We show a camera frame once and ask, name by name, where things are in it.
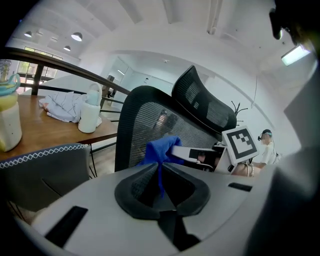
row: metal railing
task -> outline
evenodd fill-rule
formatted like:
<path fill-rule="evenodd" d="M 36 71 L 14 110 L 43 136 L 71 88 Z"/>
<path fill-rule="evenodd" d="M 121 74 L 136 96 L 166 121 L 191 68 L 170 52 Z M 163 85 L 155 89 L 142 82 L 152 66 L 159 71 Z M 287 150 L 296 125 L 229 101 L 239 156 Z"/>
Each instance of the metal railing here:
<path fill-rule="evenodd" d="M 102 86 L 106 86 L 107 88 L 112 88 L 116 90 L 117 92 L 121 92 L 125 95 L 128 95 L 130 93 L 129 90 L 115 84 L 114 82 L 107 80 L 95 73 L 92 73 L 86 69 L 83 69 L 81 67 L 78 67 L 76 65 L 67 63 L 65 61 L 46 56 L 37 52 L 33 51 L 28 51 L 24 49 L 19 49 L 19 48 L 13 48 L 13 47 L 5 47 L 3 51 L 1 51 L 0 54 L 0 59 L 7 59 L 7 60 L 15 60 L 15 61 L 22 61 L 22 62 L 29 62 L 29 63 L 34 63 L 37 64 L 37 68 L 35 71 L 35 75 L 33 78 L 33 84 L 30 83 L 21 83 L 20 87 L 28 87 L 31 88 L 31 95 L 38 95 L 39 89 L 42 90 L 51 90 L 51 91 L 57 91 L 57 92 L 75 92 L 76 94 L 85 94 L 86 92 L 82 91 L 76 91 L 76 90 L 69 90 L 66 88 L 57 88 L 57 87 L 52 87 L 52 86 L 47 86 L 47 85 L 41 85 L 40 80 L 41 80 L 41 75 L 44 69 L 44 66 L 50 67 L 53 69 L 61 70 L 67 73 L 70 73 L 72 75 L 76 75 L 79 77 L 82 77 L 84 79 L 91 80 L 93 82 L 99 83 Z M 119 104 L 124 104 L 121 101 L 114 100 L 108 97 L 103 97 L 104 101 L 110 101 L 110 102 L 115 102 Z M 108 112 L 108 113 L 121 113 L 121 111 L 113 111 L 113 110 L 101 110 L 100 112 Z"/>

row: white container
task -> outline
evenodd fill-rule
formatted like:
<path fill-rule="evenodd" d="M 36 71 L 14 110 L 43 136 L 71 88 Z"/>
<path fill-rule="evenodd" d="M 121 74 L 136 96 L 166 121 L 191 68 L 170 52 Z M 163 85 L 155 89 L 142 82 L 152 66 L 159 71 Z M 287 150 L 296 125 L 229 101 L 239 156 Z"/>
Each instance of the white container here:
<path fill-rule="evenodd" d="M 19 105 L 15 102 L 10 108 L 0 111 L 0 151 L 12 150 L 21 140 Z"/>
<path fill-rule="evenodd" d="M 83 133 L 93 133 L 96 130 L 98 117 L 100 113 L 100 102 L 102 99 L 102 88 L 100 84 L 97 85 L 99 91 L 89 90 L 87 93 L 87 100 L 83 103 L 80 113 L 80 120 L 78 129 Z"/>

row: floor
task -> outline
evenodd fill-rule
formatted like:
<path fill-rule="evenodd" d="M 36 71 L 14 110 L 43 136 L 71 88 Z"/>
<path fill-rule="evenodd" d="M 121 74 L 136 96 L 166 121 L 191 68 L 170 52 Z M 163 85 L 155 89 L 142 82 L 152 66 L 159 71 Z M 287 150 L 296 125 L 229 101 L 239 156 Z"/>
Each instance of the floor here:
<path fill-rule="evenodd" d="M 101 175 L 107 175 L 115 172 L 115 157 L 116 157 L 116 145 L 110 146 L 106 149 L 93 153 L 94 165 L 96 174 L 98 177 Z"/>
<path fill-rule="evenodd" d="M 119 108 L 112 107 L 111 103 L 112 103 L 111 101 L 107 101 L 107 100 L 104 101 L 102 110 L 121 111 Z M 120 117 L 120 113 L 102 112 L 101 115 L 108 118 L 110 121 L 119 120 L 119 117 Z"/>

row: mesh chair back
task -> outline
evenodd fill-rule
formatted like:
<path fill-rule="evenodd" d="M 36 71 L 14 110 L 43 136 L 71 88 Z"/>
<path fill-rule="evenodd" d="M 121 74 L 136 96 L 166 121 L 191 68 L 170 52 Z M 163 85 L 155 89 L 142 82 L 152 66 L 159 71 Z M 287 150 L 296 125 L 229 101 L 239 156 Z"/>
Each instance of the mesh chair back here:
<path fill-rule="evenodd" d="M 237 126 L 235 112 L 205 88 L 193 65 L 175 82 L 171 96 L 191 115 L 217 133 Z"/>
<path fill-rule="evenodd" d="M 185 147 L 211 148 L 218 137 L 166 93 L 140 86 L 123 104 L 117 131 L 115 171 L 131 168 L 145 157 L 146 144 L 179 136 Z"/>

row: white cloth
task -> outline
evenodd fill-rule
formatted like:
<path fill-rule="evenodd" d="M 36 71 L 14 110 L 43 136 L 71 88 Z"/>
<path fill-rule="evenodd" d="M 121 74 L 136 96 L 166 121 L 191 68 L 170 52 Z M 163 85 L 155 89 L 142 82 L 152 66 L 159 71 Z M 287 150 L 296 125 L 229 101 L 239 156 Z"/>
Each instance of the white cloth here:
<path fill-rule="evenodd" d="M 39 105 L 47 111 L 46 114 L 49 117 L 63 122 L 78 123 L 83 102 L 86 100 L 86 94 L 59 91 L 40 99 Z M 101 117 L 99 117 L 96 126 L 100 125 L 101 122 Z"/>

